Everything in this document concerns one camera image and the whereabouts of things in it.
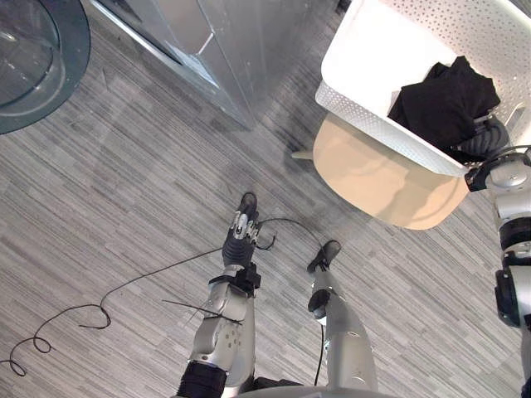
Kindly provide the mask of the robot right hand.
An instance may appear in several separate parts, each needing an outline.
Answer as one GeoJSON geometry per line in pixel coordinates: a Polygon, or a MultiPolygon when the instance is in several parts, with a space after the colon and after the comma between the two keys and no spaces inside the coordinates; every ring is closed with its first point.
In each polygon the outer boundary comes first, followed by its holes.
{"type": "Polygon", "coordinates": [[[475,120],[475,133],[456,146],[456,151],[477,158],[487,158],[509,143],[506,127],[493,115],[475,120]]]}

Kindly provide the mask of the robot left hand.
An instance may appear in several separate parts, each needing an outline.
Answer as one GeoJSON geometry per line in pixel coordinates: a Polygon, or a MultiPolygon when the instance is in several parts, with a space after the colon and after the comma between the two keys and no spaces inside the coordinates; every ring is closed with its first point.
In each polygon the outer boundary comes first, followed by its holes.
{"type": "Polygon", "coordinates": [[[251,265],[260,231],[258,215],[258,211],[252,214],[236,211],[222,247],[222,260],[226,267],[240,265],[247,268],[251,265]]]}

